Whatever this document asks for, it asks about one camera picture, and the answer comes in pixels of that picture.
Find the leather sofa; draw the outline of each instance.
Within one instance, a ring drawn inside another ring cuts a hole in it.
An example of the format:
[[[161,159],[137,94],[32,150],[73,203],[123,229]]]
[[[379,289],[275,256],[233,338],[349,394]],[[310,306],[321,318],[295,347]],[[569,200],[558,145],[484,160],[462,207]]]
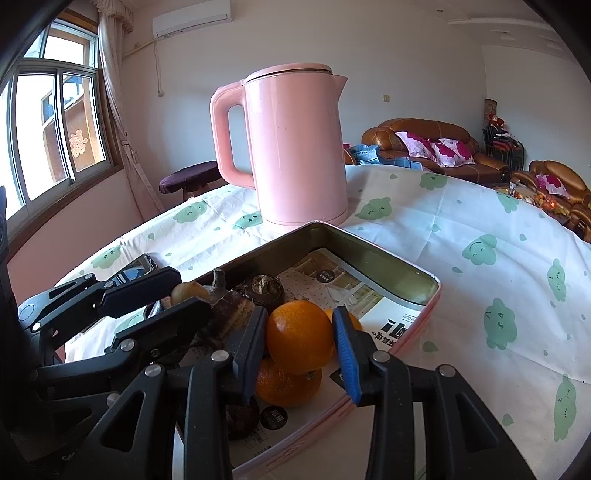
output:
[[[570,198],[566,201],[571,205],[581,204],[591,207],[591,192],[584,180],[570,167],[554,160],[534,160],[529,171],[515,171],[511,175],[513,183],[521,183],[532,190],[538,189],[536,175],[554,175],[563,183]]]
[[[408,157],[408,150],[395,132],[411,132],[430,141],[440,138],[452,138],[465,143],[474,157],[475,165],[461,167],[440,167],[426,158],[413,158],[434,173],[471,181],[472,183],[488,184],[509,180],[508,165],[480,153],[478,142],[470,134],[457,125],[435,120],[420,118],[394,118],[387,120],[377,127],[370,128],[361,137],[361,143],[378,145],[380,155],[386,158]]]
[[[591,244],[591,210],[581,203],[573,206],[565,227],[575,232],[583,242]]]

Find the electrical wire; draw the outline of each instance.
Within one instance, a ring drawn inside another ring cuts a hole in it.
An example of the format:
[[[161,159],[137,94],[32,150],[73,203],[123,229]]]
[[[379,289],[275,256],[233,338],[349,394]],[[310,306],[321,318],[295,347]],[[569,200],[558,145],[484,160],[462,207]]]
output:
[[[158,79],[158,96],[162,98],[164,96],[164,92],[162,91],[162,81],[160,79],[160,61],[158,59],[158,42],[154,42],[154,58],[156,59],[156,77]]]

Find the blue gripper pad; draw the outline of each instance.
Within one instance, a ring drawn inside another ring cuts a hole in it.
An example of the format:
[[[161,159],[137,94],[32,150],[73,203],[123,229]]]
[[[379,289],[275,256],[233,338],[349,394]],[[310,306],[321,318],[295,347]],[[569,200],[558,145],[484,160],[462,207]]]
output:
[[[356,330],[345,307],[338,307],[334,310],[332,324],[345,390],[353,403],[358,405],[363,393],[361,375],[367,371],[367,357],[363,354],[362,344],[357,338]]]

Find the tablecloth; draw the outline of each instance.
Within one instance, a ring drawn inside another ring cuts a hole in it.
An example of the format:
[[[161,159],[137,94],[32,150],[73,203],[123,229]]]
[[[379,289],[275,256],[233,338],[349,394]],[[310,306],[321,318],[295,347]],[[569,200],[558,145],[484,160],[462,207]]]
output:
[[[346,168],[350,216],[341,227],[441,279],[429,326],[402,359],[454,365],[536,477],[558,478],[591,430],[584,407],[591,404],[591,245],[537,208],[477,184],[393,166]],[[64,281],[89,272],[105,280],[145,252],[187,281],[286,231],[261,218],[255,192],[226,186],[123,235]],[[115,329],[139,319],[137,312],[103,319],[68,342],[67,360],[101,355]],[[319,464],[324,478],[366,462],[371,422],[362,410],[337,426],[358,458],[349,452],[337,469]],[[311,467],[301,458],[321,462],[331,448],[323,439],[269,478],[301,478],[298,468]]]

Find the stool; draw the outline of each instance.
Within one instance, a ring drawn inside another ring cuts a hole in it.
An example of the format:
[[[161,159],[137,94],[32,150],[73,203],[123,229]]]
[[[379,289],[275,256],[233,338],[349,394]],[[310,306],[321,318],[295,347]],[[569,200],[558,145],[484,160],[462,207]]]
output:
[[[186,202],[189,198],[201,195],[208,192],[211,188],[209,183],[222,183],[216,185],[214,188],[226,185],[222,176],[217,169],[217,161],[207,161],[198,163],[190,167],[185,167],[168,177],[160,180],[158,189],[160,193],[172,193],[179,189],[183,189],[183,201]]]

